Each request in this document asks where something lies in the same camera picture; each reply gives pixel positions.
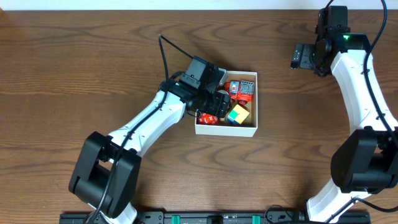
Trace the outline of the red many-sided die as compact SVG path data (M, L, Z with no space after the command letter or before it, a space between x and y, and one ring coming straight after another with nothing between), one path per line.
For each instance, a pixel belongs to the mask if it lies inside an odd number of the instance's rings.
M215 126L219 123L219 118L208 113L202 113L197 119L197 124Z

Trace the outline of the multicoloured puzzle cube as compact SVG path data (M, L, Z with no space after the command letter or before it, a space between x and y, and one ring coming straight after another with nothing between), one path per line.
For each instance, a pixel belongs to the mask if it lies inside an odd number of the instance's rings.
M242 107L239 104L236 104L233 109L228 113L227 121L236 124L242 125L245 119L249 116L250 112Z

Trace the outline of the red toy truck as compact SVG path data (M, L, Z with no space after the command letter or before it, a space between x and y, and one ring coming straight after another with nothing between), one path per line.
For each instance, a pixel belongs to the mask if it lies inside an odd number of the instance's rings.
M246 105L252 101L254 95L254 82L246 80L233 80L224 84L224 90L228 92L232 103Z

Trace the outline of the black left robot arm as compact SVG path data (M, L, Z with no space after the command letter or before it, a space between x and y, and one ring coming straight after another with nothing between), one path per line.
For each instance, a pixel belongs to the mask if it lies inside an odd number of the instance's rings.
M188 111L224 118L230 99L219 88L227 77L225 69L193 57L187 71L166 77L135 118L108 135L95 131L86 138L68 186L94 208L83 223L134 222L137 212L131 199L143 155Z

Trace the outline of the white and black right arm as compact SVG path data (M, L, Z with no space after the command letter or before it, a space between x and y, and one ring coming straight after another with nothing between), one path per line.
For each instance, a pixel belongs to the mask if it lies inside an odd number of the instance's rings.
M351 213L356 203L397 185L397 120L374 72L374 42L348 26L348 9L327 4L318 12L314 44L297 44L291 68L335 77L350 134L331 158L331 178L292 218L294 223L368 223Z

